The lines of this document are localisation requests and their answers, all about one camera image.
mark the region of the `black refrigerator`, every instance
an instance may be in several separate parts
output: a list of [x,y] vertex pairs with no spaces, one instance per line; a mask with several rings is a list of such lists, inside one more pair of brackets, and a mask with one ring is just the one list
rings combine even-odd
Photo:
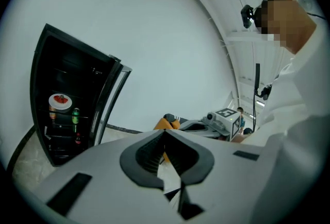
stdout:
[[30,101],[40,143],[53,166],[100,144],[131,69],[46,24],[31,68]]

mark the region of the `orange object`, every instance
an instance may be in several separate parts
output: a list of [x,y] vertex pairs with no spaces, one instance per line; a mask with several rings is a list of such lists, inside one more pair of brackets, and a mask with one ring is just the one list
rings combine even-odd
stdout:
[[[180,122],[176,119],[172,124],[170,124],[167,119],[161,118],[157,125],[155,126],[154,130],[161,130],[161,129],[178,129],[180,128]],[[169,162],[170,159],[167,154],[164,152],[163,157],[166,162]]]
[[173,127],[165,118],[161,118],[160,121],[155,126],[154,130],[161,130],[161,129],[173,129]]
[[174,122],[172,122],[173,129],[179,129],[180,128],[180,122],[176,119]]

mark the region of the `floor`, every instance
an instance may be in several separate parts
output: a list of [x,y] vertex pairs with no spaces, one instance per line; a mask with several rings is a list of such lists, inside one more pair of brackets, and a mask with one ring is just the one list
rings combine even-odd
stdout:
[[[107,143],[135,134],[106,128],[102,142]],[[37,134],[34,133],[20,153],[12,173],[15,183],[32,191],[58,167],[53,167],[43,151]],[[180,188],[180,177],[171,163],[162,162],[158,168],[158,177],[164,181],[164,193]],[[171,200],[171,207],[177,209],[179,193]]]

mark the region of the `bottle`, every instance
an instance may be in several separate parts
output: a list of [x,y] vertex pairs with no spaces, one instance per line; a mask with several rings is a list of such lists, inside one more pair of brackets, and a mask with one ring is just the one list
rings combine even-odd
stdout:
[[75,142],[76,142],[77,145],[81,144],[80,133],[79,132],[77,132],[77,138],[76,138]]
[[[50,111],[56,111],[56,109],[54,107],[52,107],[51,105],[49,106],[49,110]],[[52,119],[52,125],[54,126],[55,125],[55,119],[56,119],[56,113],[50,112],[49,116]]]
[[[74,108],[72,115],[79,115],[80,111],[78,108]],[[77,132],[77,124],[79,122],[79,118],[77,116],[72,116],[72,122],[73,122],[73,132]]]

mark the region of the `green bottle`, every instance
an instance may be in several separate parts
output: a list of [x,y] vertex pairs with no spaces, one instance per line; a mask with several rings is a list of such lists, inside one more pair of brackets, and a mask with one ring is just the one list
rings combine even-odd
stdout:
[[[79,109],[74,108],[72,115],[79,115]],[[79,122],[79,118],[77,116],[72,116],[72,122],[73,122],[73,132],[77,132],[77,124]]]

